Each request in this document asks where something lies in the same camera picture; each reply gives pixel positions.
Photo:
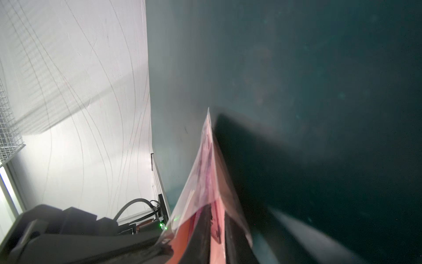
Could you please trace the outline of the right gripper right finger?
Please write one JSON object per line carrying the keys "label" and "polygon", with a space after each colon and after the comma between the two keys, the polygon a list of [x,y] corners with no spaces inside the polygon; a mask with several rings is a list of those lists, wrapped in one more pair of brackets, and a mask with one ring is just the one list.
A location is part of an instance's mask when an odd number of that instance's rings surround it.
{"label": "right gripper right finger", "polygon": [[259,264],[241,227],[225,212],[225,252],[227,264]]}

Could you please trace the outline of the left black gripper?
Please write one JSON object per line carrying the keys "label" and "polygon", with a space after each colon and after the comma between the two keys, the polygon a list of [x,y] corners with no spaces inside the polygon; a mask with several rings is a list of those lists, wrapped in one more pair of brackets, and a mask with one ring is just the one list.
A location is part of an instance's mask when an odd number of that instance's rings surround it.
{"label": "left black gripper", "polygon": [[76,209],[39,205],[20,214],[1,243],[3,264],[164,264],[159,221],[138,227]]}

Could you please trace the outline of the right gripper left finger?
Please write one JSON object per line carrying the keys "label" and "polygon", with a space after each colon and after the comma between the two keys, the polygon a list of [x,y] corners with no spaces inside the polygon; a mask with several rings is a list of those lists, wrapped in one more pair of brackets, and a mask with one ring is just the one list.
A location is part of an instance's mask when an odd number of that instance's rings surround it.
{"label": "right gripper left finger", "polygon": [[208,264],[211,251],[211,206],[203,207],[180,264]]}

